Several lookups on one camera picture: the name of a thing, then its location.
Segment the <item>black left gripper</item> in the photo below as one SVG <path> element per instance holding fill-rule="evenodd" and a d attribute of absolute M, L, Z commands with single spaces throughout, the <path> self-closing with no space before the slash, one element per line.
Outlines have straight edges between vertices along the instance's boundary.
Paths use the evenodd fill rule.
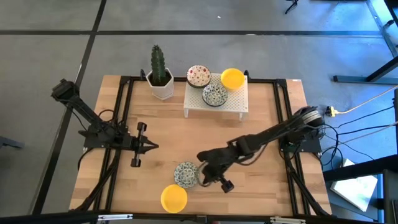
<path fill-rule="evenodd" d="M 141 166 L 141 159 L 140 156 L 147 151 L 157 149 L 158 146 L 156 143 L 148 140 L 144 133 L 146 131 L 146 124 L 145 123 L 138 123 L 137 124 L 138 135 L 137 136 L 130 136 L 129 140 L 129 150 L 134 152 L 134 157 L 131 161 L 131 167 L 140 167 Z"/>

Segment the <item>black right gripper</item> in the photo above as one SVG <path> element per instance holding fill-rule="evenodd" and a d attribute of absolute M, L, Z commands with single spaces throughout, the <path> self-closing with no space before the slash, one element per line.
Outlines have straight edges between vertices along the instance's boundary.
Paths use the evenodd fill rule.
<path fill-rule="evenodd" d="M 230 180 L 226 180 L 224 173 L 234 163 L 234 152 L 228 148 L 216 148 L 198 153 L 198 160 L 202 164 L 198 172 L 204 175 L 203 187 L 209 187 L 213 182 L 221 182 L 221 188 L 224 193 L 234 189 Z"/>

